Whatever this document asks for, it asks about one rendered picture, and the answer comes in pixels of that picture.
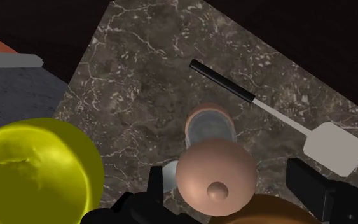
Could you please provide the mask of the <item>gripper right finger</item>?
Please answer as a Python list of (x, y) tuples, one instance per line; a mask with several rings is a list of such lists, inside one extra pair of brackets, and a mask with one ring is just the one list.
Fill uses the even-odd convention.
[(321, 222), (358, 224), (358, 187), (329, 180), (299, 158), (289, 158), (286, 187)]

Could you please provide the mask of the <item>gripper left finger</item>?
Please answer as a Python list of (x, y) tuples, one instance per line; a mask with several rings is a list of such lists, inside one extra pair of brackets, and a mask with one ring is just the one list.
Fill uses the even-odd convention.
[(163, 173), (152, 166), (145, 192), (125, 192), (110, 208), (87, 212), (81, 224), (201, 224), (186, 213), (174, 214), (163, 205)]

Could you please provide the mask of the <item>orange brown round object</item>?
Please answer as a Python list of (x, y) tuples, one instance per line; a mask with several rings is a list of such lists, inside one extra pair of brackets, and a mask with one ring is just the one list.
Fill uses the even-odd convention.
[(211, 217), (208, 224), (321, 224), (308, 211), (280, 197), (255, 194), (241, 210)]

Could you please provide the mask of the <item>tan lidded glass jar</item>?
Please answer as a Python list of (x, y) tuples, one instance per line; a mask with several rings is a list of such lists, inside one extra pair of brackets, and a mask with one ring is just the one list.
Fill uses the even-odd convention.
[(200, 104), (186, 120), (186, 150), (176, 166), (177, 189), (193, 209), (228, 216), (256, 191), (256, 163), (237, 143), (233, 120), (214, 103)]

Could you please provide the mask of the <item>yellow bowl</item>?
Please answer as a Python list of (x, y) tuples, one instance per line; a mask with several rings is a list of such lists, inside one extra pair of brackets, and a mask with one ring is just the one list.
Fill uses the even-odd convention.
[(101, 156), (79, 128), (54, 118), (0, 127), (0, 224), (79, 224), (103, 190)]

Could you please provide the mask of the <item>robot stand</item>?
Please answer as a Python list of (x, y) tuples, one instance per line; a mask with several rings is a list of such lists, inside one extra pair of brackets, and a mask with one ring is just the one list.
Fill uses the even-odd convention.
[(0, 68), (0, 126), (53, 116), (66, 89), (43, 68)]

